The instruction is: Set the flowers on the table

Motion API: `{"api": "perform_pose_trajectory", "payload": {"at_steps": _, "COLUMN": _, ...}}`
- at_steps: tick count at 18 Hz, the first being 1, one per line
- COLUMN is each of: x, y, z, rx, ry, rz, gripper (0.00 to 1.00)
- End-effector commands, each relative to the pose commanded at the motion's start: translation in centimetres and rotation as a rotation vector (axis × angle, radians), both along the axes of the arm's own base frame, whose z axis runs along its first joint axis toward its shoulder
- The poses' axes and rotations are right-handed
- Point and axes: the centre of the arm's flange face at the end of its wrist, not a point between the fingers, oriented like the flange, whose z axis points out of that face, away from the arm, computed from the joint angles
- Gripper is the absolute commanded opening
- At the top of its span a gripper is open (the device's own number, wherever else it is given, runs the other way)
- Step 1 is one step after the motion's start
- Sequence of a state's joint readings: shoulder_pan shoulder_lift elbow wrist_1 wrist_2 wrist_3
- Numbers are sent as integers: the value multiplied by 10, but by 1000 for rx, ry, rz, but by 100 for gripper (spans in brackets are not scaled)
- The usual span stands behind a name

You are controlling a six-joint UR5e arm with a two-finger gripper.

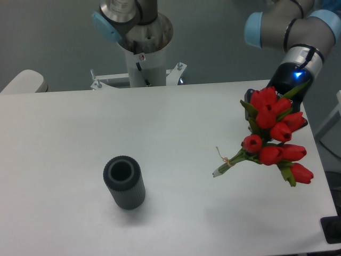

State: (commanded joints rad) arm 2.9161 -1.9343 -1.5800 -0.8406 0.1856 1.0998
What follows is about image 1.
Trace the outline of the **grey robot base joint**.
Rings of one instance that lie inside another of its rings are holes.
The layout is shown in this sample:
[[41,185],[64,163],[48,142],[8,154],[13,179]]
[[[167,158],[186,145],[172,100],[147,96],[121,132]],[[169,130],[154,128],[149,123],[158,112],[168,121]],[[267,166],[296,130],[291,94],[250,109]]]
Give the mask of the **grey robot base joint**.
[[96,31],[107,41],[121,41],[135,26],[146,26],[158,17],[157,1],[100,1],[92,16]]

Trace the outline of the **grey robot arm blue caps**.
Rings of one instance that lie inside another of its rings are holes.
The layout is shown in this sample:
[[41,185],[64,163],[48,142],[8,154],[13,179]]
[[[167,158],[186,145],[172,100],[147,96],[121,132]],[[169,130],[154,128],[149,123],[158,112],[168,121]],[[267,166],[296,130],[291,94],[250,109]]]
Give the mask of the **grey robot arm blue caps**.
[[270,11],[252,13],[244,27],[244,39],[257,48],[285,52],[268,86],[279,97],[306,84],[292,98],[293,112],[317,78],[340,36],[340,18],[329,10],[313,10],[314,1],[275,1]]

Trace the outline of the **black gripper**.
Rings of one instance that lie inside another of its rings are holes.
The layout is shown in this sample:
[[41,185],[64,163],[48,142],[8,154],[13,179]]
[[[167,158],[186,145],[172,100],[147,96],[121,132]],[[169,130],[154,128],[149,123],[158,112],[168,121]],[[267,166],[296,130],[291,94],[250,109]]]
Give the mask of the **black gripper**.
[[285,117],[301,112],[303,98],[313,81],[314,76],[306,67],[281,64],[265,88],[246,92],[245,119],[251,121],[251,127],[270,131]]

